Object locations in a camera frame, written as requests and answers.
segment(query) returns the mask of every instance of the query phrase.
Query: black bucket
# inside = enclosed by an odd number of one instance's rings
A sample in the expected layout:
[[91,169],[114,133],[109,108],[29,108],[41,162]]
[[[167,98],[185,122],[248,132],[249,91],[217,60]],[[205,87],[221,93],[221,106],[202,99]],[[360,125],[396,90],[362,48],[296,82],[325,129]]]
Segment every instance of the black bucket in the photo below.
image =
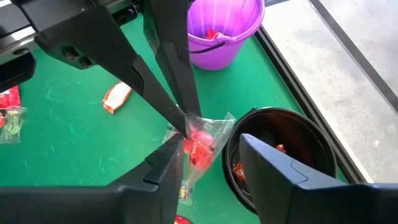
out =
[[236,124],[223,149],[223,170],[226,181],[241,203],[256,212],[244,181],[233,168],[239,162],[239,137],[251,134],[270,146],[283,144],[286,154],[304,164],[336,177],[336,157],[319,127],[308,118],[282,108],[253,109]]

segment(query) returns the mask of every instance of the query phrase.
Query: clear plastic bag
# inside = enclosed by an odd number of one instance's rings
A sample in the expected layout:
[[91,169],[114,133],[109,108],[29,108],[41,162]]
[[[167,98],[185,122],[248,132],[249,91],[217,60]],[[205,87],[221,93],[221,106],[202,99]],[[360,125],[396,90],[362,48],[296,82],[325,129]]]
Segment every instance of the clear plastic bag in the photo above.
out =
[[[182,182],[180,202],[192,204],[194,185],[210,168],[226,144],[233,130],[235,118],[228,113],[222,120],[213,120],[186,114],[188,139],[184,139],[184,152],[188,155],[185,180]],[[176,133],[169,127],[165,140]]]
[[24,123],[23,107],[9,108],[6,110],[4,127],[0,136],[0,144],[12,144],[20,142],[21,127]]

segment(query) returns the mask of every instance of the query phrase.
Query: bucket handle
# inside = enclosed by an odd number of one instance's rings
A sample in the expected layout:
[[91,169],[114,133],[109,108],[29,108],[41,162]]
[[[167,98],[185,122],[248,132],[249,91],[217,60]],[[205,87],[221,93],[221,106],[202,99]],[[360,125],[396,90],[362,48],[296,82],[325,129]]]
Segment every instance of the bucket handle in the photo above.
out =
[[217,49],[217,48],[219,48],[219,47],[222,47],[222,46],[224,46],[225,44],[226,44],[226,42],[223,41],[223,42],[220,42],[220,43],[218,43],[218,44],[216,44],[216,45],[214,45],[214,46],[208,47],[208,48],[206,48],[206,49],[194,50],[194,51],[189,51],[189,52],[190,52],[191,54],[202,54],[202,53],[206,53],[206,52],[209,52],[209,51],[211,51],[211,50]]

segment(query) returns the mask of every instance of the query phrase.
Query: purple bucket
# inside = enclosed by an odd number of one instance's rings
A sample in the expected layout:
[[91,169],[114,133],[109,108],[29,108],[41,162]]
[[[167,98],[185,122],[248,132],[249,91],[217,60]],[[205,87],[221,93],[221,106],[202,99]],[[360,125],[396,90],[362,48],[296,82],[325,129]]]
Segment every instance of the purple bucket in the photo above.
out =
[[[264,0],[196,0],[188,12],[190,59],[205,70],[227,67],[261,26]],[[224,36],[206,40],[212,28]]]

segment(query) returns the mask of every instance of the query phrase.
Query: green felt surface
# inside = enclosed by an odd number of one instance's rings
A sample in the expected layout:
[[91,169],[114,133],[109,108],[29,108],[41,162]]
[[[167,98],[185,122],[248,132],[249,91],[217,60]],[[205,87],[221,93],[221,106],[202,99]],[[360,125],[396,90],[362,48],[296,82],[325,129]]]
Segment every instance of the green felt surface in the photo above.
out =
[[[142,33],[142,18],[123,31],[158,79],[165,80]],[[139,95],[109,114],[104,94],[118,81],[100,67],[80,71],[34,52],[37,71],[21,86],[27,108],[21,143],[0,146],[1,186],[106,185],[157,148],[167,122]],[[255,38],[246,41],[235,62],[218,72],[195,68],[203,116],[240,118],[253,107],[300,111],[290,91]],[[178,213],[194,223],[258,223],[227,186],[221,158],[195,187],[194,204]]]

